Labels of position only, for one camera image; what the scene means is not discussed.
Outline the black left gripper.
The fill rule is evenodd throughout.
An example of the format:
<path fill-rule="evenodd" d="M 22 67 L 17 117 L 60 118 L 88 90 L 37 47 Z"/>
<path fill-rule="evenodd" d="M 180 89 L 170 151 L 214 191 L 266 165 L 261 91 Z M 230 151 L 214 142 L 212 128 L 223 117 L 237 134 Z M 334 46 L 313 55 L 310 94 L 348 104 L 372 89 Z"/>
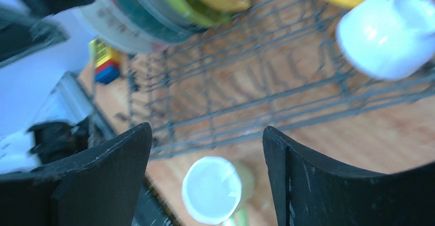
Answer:
<path fill-rule="evenodd" d="M 45 17 L 95 0 L 22 0 L 31 14 L 1 5 L 1 68 L 69 39 L 67 31 Z"/>

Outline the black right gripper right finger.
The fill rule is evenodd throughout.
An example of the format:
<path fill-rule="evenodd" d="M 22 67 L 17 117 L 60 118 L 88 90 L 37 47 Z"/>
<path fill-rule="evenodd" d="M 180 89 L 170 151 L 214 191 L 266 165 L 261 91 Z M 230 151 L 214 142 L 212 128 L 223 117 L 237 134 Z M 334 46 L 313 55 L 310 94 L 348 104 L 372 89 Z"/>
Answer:
<path fill-rule="evenodd" d="M 263 131 L 278 225 L 434 225 L 434 163 L 383 174 Z"/>

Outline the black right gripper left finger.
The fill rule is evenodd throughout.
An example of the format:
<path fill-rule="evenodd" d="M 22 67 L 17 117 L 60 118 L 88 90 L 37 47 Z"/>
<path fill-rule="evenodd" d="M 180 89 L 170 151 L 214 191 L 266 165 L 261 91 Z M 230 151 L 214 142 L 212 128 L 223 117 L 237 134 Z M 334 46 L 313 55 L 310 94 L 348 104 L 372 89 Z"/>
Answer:
<path fill-rule="evenodd" d="M 151 144 L 144 122 L 33 171 L 1 175 L 1 225 L 131 225 Z"/>

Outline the cream and pink plate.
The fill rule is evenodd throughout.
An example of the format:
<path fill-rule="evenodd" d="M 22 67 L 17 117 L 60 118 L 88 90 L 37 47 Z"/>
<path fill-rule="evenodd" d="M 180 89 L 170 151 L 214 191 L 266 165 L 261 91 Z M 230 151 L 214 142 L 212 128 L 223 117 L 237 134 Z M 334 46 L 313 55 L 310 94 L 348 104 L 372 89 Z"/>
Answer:
<path fill-rule="evenodd" d="M 169 47 L 136 27 L 111 0 L 95 0 L 74 14 L 97 38 L 125 53 L 152 54 Z"/>

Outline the red and teal floral plate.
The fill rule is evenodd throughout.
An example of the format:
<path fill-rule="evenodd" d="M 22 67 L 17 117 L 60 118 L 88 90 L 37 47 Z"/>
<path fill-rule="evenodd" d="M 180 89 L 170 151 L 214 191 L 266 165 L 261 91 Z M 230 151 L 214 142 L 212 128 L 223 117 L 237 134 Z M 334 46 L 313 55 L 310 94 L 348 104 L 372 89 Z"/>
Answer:
<path fill-rule="evenodd" d="M 181 44 L 193 36 L 190 32 L 174 31 L 150 14 L 138 0 L 111 0 L 134 27 L 160 42 Z"/>

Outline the yellow mug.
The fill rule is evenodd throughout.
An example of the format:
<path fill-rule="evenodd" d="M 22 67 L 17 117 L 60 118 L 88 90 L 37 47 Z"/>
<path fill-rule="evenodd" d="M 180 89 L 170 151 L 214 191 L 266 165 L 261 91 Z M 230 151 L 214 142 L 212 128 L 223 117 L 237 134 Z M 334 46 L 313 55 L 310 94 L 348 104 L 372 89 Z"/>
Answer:
<path fill-rule="evenodd" d="M 220 156 L 205 156 L 188 170 L 182 200 L 189 215 L 208 225 L 248 225 L 246 202 L 253 196 L 250 167 Z"/>

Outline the teal rimmed plate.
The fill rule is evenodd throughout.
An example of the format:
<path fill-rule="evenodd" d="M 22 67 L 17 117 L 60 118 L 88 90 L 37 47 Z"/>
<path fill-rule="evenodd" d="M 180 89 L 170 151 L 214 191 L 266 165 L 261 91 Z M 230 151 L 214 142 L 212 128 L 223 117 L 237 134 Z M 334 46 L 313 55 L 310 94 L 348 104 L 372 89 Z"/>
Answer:
<path fill-rule="evenodd" d="M 178 14 L 165 0 L 137 0 L 158 21 L 176 32 L 203 33 L 207 28 L 195 25 Z"/>

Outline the green scalloped plate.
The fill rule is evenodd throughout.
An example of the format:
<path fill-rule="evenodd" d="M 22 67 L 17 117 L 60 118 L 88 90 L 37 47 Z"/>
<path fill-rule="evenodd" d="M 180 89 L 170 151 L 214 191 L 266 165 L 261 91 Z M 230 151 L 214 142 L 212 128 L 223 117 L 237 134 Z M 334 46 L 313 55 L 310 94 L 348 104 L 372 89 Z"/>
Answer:
<path fill-rule="evenodd" d="M 200 0 L 165 0 L 176 13 L 187 18 L 195 25 L 209 28 L 230 22 L 227 12 L 214 10 Z"/>

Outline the grey wire dish rack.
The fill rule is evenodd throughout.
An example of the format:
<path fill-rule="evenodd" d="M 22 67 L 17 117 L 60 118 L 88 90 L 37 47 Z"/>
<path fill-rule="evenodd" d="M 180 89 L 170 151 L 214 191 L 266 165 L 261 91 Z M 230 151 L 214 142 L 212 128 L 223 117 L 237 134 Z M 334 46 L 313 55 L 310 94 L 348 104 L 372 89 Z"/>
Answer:
<path fill-rule="evenodd" d="M 130 58 L 126 110 L 114 117 L 150 123 L 159 159 L 434 95 L 434 59 L 397 82 L 358 72 L 335 39 L 345 13 L 323 0 L 256 0 L 228 24 Z"/>

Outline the white bowl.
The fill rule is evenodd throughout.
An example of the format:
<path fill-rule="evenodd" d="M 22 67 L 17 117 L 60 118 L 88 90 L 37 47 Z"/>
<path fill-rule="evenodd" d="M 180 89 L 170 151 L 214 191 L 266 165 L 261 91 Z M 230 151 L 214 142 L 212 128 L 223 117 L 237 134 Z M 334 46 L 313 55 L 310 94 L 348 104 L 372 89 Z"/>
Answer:
<path fill-rule="evenodd" d="M 340 19 L 335 37 L 359 72 L 404 79 L 434 57 L 434 1 L 365 0 Z"/>

